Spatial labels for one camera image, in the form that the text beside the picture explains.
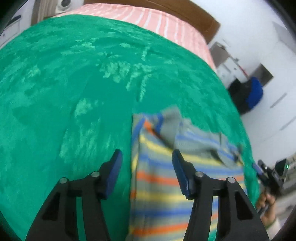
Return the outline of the right hand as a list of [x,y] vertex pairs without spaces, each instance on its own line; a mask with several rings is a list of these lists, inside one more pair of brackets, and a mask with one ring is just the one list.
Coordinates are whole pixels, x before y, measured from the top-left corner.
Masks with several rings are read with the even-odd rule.
[[267,192],[262,192],[257,200],[256,208],[265,210],[260,219],[265,228],[270,227],[276,220],[276,198]]

